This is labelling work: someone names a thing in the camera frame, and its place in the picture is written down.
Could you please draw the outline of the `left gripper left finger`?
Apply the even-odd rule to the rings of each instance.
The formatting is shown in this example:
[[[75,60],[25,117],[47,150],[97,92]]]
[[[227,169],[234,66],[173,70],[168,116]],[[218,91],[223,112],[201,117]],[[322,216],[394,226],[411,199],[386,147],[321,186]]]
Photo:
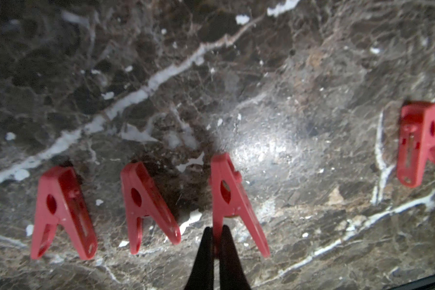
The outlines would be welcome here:
[[[207,227],[204,230],[192,272],[184,290],[213,290],[214,251],[213,230],[211,227]]]

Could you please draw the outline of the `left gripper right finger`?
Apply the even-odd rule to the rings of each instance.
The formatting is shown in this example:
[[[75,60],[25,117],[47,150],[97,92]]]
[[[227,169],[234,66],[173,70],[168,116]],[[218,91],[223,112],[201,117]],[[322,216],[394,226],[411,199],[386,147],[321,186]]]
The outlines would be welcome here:
[[[219,278],[220,290],[251,290],[227,225],[222,227],[219,244]]]

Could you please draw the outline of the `red clothespin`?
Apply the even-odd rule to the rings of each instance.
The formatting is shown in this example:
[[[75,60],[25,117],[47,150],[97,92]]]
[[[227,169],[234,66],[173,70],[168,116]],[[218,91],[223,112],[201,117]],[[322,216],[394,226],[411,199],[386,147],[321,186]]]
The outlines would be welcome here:
[[[94,258],[97,237],[73,167],[55,166],[39,179],[32,259],[40,259],[49,249],[59,225],[82,260]]]
[[[401,109],[398,180],[410,188],[420,186],[428,161],[435,164],[435,103],[411,102]]]
[[[130,253],[140,251],[143,220],[152,218],[172,244],[181,242],[180,227],[142,162],[129,163],[120,173]]]
[[[234,168],[228,153],[212,157],[210,185],[215,254],[219,253],[223,239],[224,219],[240,217],[261,255],[269,257],[267,238],[242,185],[242,175]]]

